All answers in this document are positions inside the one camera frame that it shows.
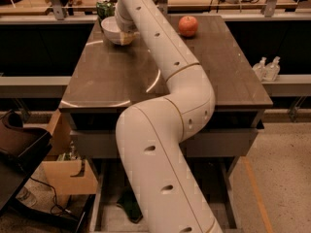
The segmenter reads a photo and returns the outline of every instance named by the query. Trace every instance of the apple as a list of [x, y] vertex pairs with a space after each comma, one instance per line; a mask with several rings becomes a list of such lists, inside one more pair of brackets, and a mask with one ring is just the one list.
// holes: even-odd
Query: apple
[[197, 19], [192, 16], [181, 17], [178, 23], [179, 33], [185, 37], [192, 37], [195, 35], [197, 27]]

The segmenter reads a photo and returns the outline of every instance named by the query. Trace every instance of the white bottle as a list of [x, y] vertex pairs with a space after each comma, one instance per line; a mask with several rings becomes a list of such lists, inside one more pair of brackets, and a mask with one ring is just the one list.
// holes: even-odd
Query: white bottle
[[253, 71], [255, 72], [256, 76], [262, 81], [263, 74], [264, 74], [264, 65], [265, 65], [265, 57], [261, 59], [261, 61], [253, 66]]
[[280, 72], [279, 61], [280, 57], [276, 56], [271, 63], [265, 66], [263, 75], [264, 81], [274, 82], [276, 80], [276, 77]]

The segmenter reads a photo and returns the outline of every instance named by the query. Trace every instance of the orange line on floor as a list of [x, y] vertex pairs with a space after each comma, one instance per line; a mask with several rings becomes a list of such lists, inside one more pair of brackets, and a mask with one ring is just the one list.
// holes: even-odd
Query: orange line on floor
[[261, 197], [261, 194], [259, 192], [259, 187], [257, 185], [256, 178], [255, 178], [255, 175], [254, 175], [251, 163], [250, 163], [249, 159], [246, 156], [243, 156], [241, 158], [242, 158], [242, 161], [243, 161], [243, 163], [245, 165], [247, 174], [249, 176], [249, 179], [250, 179], [250, 182], [251, 182], [251, 185], [252, 185], [252, 188], [253, 188], [253, 192], [255, 193], [255, 197], [256, 197], [256, 200], [257, 200], [257, 204], [259, 206], [259, 211], [260, 211], [260, 214], [261, 214], [261, 217], [262, 217], [262, 220], [263, 220], [266, 232], [267, 233], [273, 233], [272, 225], [270, 223], [268, 214], [267, 214], [266, 209], [264, 207], [264, 204], [263, 204], [263, 201], [262, 201], [262, 197]]

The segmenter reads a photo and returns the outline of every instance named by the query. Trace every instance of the white bowl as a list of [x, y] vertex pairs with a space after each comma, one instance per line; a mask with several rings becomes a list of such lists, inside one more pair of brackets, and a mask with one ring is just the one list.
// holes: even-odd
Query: white bowl
[[115, 17], [107, 17], [102, 20], [101, 27], [108, 40], [117, 45], [128, 45], [135, 39], [134, 33], [124, 33], [119, 29]]

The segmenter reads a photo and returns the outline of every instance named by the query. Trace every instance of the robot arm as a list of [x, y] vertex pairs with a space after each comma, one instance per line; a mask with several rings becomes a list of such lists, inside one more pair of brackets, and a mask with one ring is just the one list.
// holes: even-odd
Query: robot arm
[[116, 20], [125, 32], [137, 27], [170, 91], [129, 107], [116, 127], [121, 161], [149, 231], [222, 232], [179, 148], [214, 112], [209, 79], [153, 0], [118, 0]]

